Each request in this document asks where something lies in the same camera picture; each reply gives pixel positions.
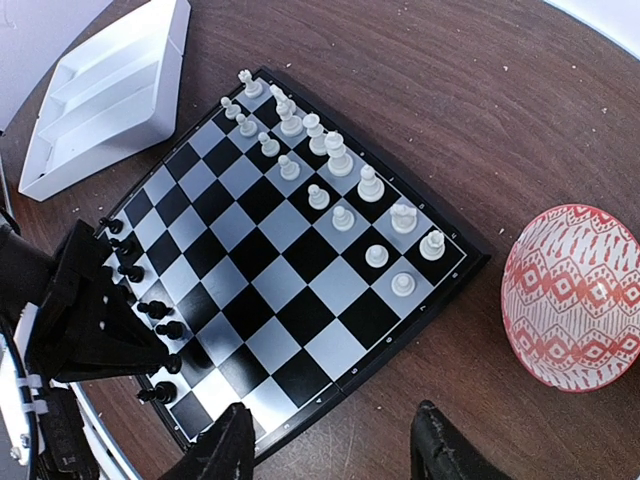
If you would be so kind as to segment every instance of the white chess piece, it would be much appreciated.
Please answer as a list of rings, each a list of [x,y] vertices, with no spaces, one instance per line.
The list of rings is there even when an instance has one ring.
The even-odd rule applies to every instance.
[[[309,185],[309,205],[315,210],[324,210],[329,205],[329,193],[319,186]]]
[[[258,134],[258,141],[262,144],[261,151],[265,157],[275,157],[280,152],[280,144],[277,140],[269,138],[265,132]]]
[[[276,112],[280,115],[280,129],[282,134],[287,137],[295,137],[302,133],[302,119],[291,113],[291,109],[286,103],[278,102]]]
[[[222,97],[220,99],[220,105],[224,108],[224,116],[229,120],[235,120],[238,115],[242,113],[240,105],[234,105],[229,100],[229,97]]]
[[[240,70],[238,78],[244,83],[244,94],[247,98],[257,98],[262,95],[262,84],[253,79],[249,70]]]
[[[324,127],[320,123],[320,117],[315,113],[310,113],[302,119],[302,126],[307,129],[307,136],[311,138],[309,140],[309,150],[314,155],[322,157],[327,154],[327,147],[324,144],[324,139],[327,134],[324,133]]]
[[[329,154],[328,168],[336,177],[346,177],[353,170],[353,158],[347,153],[344,138],[338,132],[329,132],[324,139]]]
[[[278,103],[286,103],[287,106],[289,107],[289,110],[291,110],[291,113],[292,114],[296,113],[296,110],[298,109],[296,102],[294,102],[291,98],[287,97],[287,95],[282,91],[282,89],[279,86],[271,85],[269,87],[269,90],[271,90],[273,97],[276,99]]]
[[[389,252],[382,245],[371,245],[364,254],[367,264],[373,268],[382,268],[389,261]]]
[[[285,180],[291,182],[300,176],[300,165],[286,155],[278,157],[278,165],[280,165],[280,176]]]
[[[391,280],[391,290],[399,297],[408,297],[415,289],[416,281],[409,273],[399,273]]]
[[[358,183],[358,195],[365,202],[377,202],[384,195],[384,183],[376,176],[376,171],[371,165],[365,165],[360,170],[360,183]]]
[[[440,230],[434,230],[420,240],[420,255],[431,262],[444,255],[444,234]]]
[[[342,205],[338,205],[333,209],[333,218],[331,219],[331,223],[339,232],[346,232],[353,227],[354,223],[356,223],[356,218],[351,211],[347,210]]]
[[[411,233],[418,225],[418,209],[402,203],[396,203],[389,210],[391,213],[391,226],[400,234]]]
[[[253,137],[258,132],[258,124],[248,120],[242,113],[236,117],[236,122],[240,126],[240,135],[243,137]]]

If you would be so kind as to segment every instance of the chessboard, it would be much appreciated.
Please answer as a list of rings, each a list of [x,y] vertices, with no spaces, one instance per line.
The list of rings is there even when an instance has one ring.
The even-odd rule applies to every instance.
[[[488,256],[453,209],[303,87],[267,69],[253,78],[264,87],[257,98],[242,86],[228,97],[278,142],[279,155],[299,165],[297,178],[285,180],[278,156],[265,156],[258,135],[242,135],[218,105],[109,216],[123,230],[98,235],[135,245],[127,255],[115,250],[106,264],[114,282],[134,294],[140,320],[149,328],[184,325],[182,338],[161,337],[181,356],[181,372],[163,368],[141,378],[145,388],[176,385],[175,401],[154,402],[174,438],[186,449],[229,404],[243,402],[261,460],[388,362]],[[283,134],[271,85],[294,100],[297,116],[314,112],[326,131],[343,136],[350,174],[333,175],[329,157],[312,153],[306,131]],[[384,183],[375,202],[358,193],[365,165]],[[326,208],[310,205],[312,184],[328,193]],[[394,204],[417,210],[410,233],[392,227]],[[354,215],[348,231],[332,224],[336,206]],[[444,253],[426,260],[420,242],[434,231],[443,234]],[[380,268],[365,260],[373,245],[388,252]],[[120,275],[120,265],[142,267],[142,281]],[[410,295],[392,292],[399,273],[415,280]],[[171,313],[155,321],[138,312],[138,302],[152,300]]]

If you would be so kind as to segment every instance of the wooden table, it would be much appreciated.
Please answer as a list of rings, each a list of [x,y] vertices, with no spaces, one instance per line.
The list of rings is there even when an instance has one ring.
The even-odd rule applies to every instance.
[[[115,0],[81,36],[143,3]],[[496,465],[522,479],[640,473],[640,368],[572,395],[530,376],[502,328],[509,248],[537,213],[580,202],[640,232],[640,63],[534,0],[191,0],[177,135],[267,65],[315,90],[478,227],[494,257],[440,318],[346,401],[262,463],[256,479],[409,477],[409,425],[432,399]],[[38,204],[16,194],[50,77],[0,140],[25,237],[52,252],[95,222],[171,143]],[[89,396],[146,479],[180,456],[134,380]]]

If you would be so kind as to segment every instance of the dark wood table surface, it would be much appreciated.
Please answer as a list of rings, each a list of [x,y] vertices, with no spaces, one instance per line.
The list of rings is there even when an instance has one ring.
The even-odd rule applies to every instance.
[[[115,2],[86,39],[143,3]],[[263,462],[257,479],[407,479],[409,425],[433,400],[518,479],[640,473],[640,367],[588,394],[520,365],[500,313],[510,246],[538,213],[578,202],[640,234],[640,63],[536,0],[191,0],[176,137],[42,203],[17,194],[47,76],[0,140],[25,237],[52,252],[77,218],[95,224],[238,83],[286,70],[453,204],[493,259],[414,342]],[[180,451],[133,379],[85,384],[145,479]]]

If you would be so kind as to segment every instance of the black chessboard frame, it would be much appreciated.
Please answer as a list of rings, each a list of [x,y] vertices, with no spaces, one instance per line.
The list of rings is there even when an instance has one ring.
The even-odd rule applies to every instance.
[[[393,340],[389,343],[380,342],[368,354],[366,354],[356,365],[359,369],[358,374],[349,381],[344,381],[344,377],[349,375],[347,372],[343,378],[335,382],[333,388],[336,392],[327,395],[327,400],[322,405],[310,405],[314,411],[306,416],[291,428],[288,425],[280,427],[278,430],[269,435],[269,437],[277,438],[275,441],[268,441],[265,448],[257,449],[256,463],[260,463],[267,457],[275,453],[285,444],[293,440],[312,424],[317,422],[338,403],[346,399],[358,387],[366,382],[376,371],[384,366],[391,358],[402,350],[414,337],[416,337],[439,312],[462,290],[462,288],[479,272],[479,270],[487,263],[490,258],[486,241],[481,237],[475,228],[473,228],[454,208],[444,202],[439,196],[427,185],[422,183],[411,171],[404,165],[399,163],[395,158],[391,157],[382,148],[374,145],[361,130],[354,126],[343,115],[339,114],[325,102],[317,98],[308,89],[295,82],[283,72],[272,72],[263,67],[254,73],[254,77],[260,77],[269,83],[278,85],[295,100],[298,106],[306,112],[315,112],[320,115],[322,123],[326,130],[336,130],[340,132],[344,139],[345,145],[348,145],[353,151],[361,152],[360,155],[365,158],[378,175],[387,180],[390,184],[401,190],[403,194],[423,211],[430,219],[438,225],[441,230],[450,238],[456,240],[456,244],[463,248],[467,254],[466,258],[456,268],[457,273],[446,278],[437,289],[431,293],[427,302],[417,308],[407,319],[402,321],[389,334],[389,338]],[[243,86],[234,89],[229,98],[234,98],[240,94]],[[158,164],[131,190],[131,192],[122,199],[121,202],[108,215],[113,218],[127,202],[129,202],[136,193],[144,186],[147,180],[166,162],[171,156],[177,152],[180,147],[185,144],[188,139],[206,122],[211,120],[216,113],[221,110],[220,105],[216,105],[205,117],[186,132],[175,146],[162,158]],[[100,228],[96,232],[96,236],[103,235],[105,229]],[[142,388],[152,388],[152,384],[146,376],[137,377]],[[169,430],[180,448],[186,452],[190,445],[190,440],[181,432],[180,427],[176,424],[172,415],[159,402],[152,402],[154,409],[160,416],[161,420]]]

